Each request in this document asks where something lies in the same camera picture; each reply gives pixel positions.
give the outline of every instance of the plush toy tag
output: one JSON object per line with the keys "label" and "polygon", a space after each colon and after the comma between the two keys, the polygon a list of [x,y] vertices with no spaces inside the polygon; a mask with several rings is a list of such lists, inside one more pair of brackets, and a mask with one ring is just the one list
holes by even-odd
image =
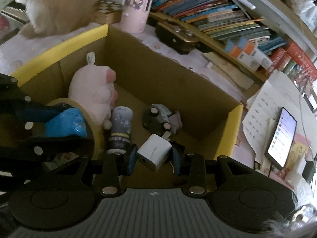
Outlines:
{"label": "plush toy tag", "polygon": [[94,52],[87,53],[86,59],[87,59],[87,64],[94,65],[96,60],[95,53]]}

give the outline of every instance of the white charger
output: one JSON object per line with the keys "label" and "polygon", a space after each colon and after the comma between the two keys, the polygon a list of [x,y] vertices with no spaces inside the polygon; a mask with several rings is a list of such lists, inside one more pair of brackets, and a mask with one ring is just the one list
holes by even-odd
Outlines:
{"label": "white charger", "polygon": [[138,161],[157,172],[168,158],[168,152],[172,148],[167,141],[169,135],[171,135],[170,132],[165,132],[162,137],[152,134],[137,151]]}

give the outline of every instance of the pink cylinder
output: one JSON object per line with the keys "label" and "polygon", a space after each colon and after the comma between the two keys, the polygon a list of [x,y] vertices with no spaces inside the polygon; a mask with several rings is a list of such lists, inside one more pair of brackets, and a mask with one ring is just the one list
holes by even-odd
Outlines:
{"label": "pink cylinder", "polygon": [[131,34],[144,31],[153,0],[125,0],[121,17],[121,29]]}

